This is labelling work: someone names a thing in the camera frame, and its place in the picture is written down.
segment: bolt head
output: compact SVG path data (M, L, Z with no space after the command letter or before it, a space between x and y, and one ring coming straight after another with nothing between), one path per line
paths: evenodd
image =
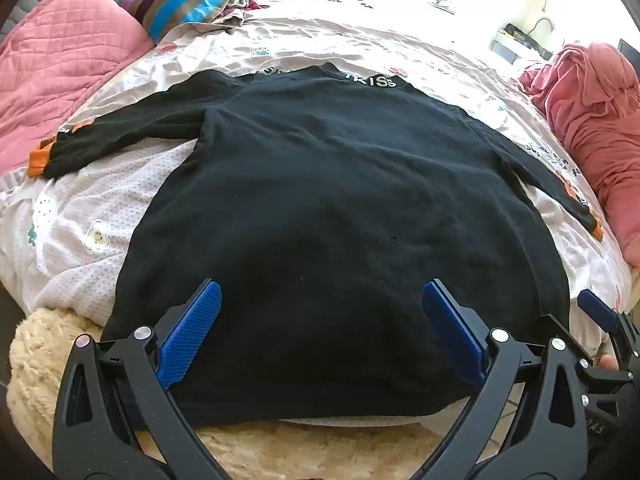
M557 337L551 340L551 346L556 350L564 350L566 348L566 343Z
M151 335L151 329L148 326L139 326L133 335L136 339L144 340Z
M78 348L84 348L85 346L87 346L89 343L91 342L91 337L89 337L87 334L82 334L79 335L76 338L76 346Z
M500 343L504 343L509 339L509 333L501 328L494 328L491 330L491 337Z

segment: bed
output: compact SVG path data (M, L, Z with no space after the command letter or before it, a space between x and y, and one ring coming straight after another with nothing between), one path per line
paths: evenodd
M8 32L35 1L20 0L2 30ZM480 60L454 50L441 30L415 37L410 24L381 21L361 6L261 3L266 8L249 11L233 34L204 24L174 28L104 82L62 128L73 129L202 70L237 76L330 61L359 76L400 75L422 92L460 106L561 174L604 218L584 177L491 53L476 53ZM149 139L55 181L25 178L24 168L0 178L0 279L28 314L12 345L8 403L16 426L49 465L52 410L70 345L83 332L99 336L133 229L193 145ZM612 308L628 312L638 300L635 274L606 222L604 240L597 243L555 200L530 186L526 193L549 228L569 278L572 335L596 355L607 339L575 299L590 288ZM50 243L31 243L34 225L47 231ZM517 392L513 398L517 402ZM236 478L402 478L433 450L463 404L425 417L260 422L204 428L198 434ZM505 409L494 447L486 452L497 449L513 411L513 405ZM158 455L144 434L140 439L147 452Z

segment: cream fluffy rug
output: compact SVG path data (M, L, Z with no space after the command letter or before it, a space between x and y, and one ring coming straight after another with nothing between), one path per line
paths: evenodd
M41 308L18 327L11 346L7 403L18 430L49 467L60 378L73 341L84 332L98 339L101 329L71 311ZM197 433L237 480L407 480L440 441L418 424L363 429L260 422ZM147 454L161 458L148 434L139 440Z

